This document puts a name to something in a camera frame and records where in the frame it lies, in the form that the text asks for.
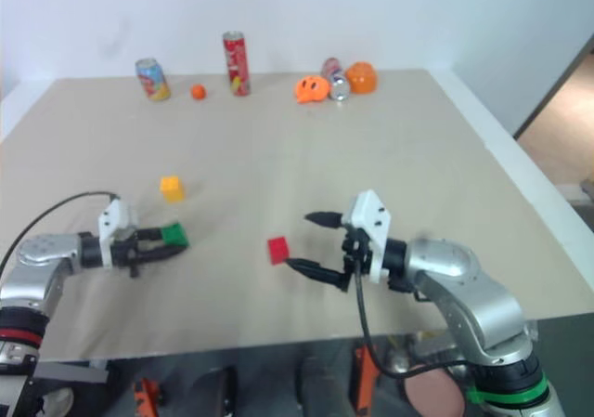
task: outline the yellow cube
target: yellow cube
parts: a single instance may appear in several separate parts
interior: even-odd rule
[[[161,179],[161,192],[167,202],[183,201],[186,197],[184,187],[178,176],[163,177]]]

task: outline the green ring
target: green ring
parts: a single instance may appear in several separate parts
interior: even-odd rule
[[[547,376],[543,373],[542,379],[538,384],[523,392],[517,392],[515,394],[496,394],[494,392],[479,391],[473,386],[467,391],[466,397],[475,405],[486,401],[501,403],[503,405],[519,405],[539,398],[548,387],[549,381],[547,380]]]

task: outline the orange plastic fruit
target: orange plastic fruit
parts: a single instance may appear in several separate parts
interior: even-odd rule
[[[193,85],[190,92],[194,99],[206,98],[206,89],[204,88],[203,85]]]
[[[378,86],[378,74],[368,62],[359,61],[346,71],[346,79],[351,85],[351,92],[368,94]]]
[[[297,102],[321,101],[328,96],[330,83],[326,78],[319,75],[309,75],[297,82],[293,92]]]

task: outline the soda can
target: soda can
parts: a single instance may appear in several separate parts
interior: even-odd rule
[[[336,58],[328,58],[322,66],[322,76],[330,83],[328,96],[337,101],[349,98],[351,85],[344,75],[341,63]]]
[[[223,34],[226,66],[229,71],[231,92],[234,95],[250,94],[250,73],[248,72],[248,56],[245,49],[245,38],[242,32],[226,32]]]
[[[163,70],[155,58],[139,59],[136,62],[136,75],[147,97],[153,101],[161,101],[171,96]]]

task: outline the silver can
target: silver can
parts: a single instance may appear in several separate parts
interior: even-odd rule
[[[349,98],[351,85],[344,75],[341,63],[336,58],[328,58],[322,66],[322,76],[330,83],[328,96],[337,101]]]

